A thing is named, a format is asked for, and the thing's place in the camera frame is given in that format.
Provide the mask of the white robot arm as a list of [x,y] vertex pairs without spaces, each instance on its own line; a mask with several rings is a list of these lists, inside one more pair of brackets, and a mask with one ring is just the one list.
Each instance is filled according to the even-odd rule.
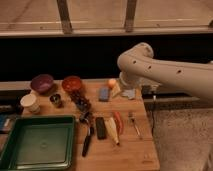
[[152,47],[142,42],[123,52],[117,65],[125,88],[138,86],[144,77],[213,102],[213,64],[157,60]]

